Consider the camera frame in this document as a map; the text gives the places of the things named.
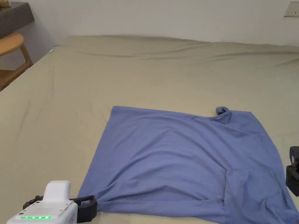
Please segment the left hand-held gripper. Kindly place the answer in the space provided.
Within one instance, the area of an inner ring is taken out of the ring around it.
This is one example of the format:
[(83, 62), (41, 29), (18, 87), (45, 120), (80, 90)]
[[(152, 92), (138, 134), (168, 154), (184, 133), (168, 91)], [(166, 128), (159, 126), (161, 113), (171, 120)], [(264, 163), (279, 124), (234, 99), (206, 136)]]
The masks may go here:
[(76, 224), (97, 216), (94, 195), (69, 198), (71, 183), (54, 180), (47, 184), (42, 200), (37, 200), (7, 221), (7, 224)]

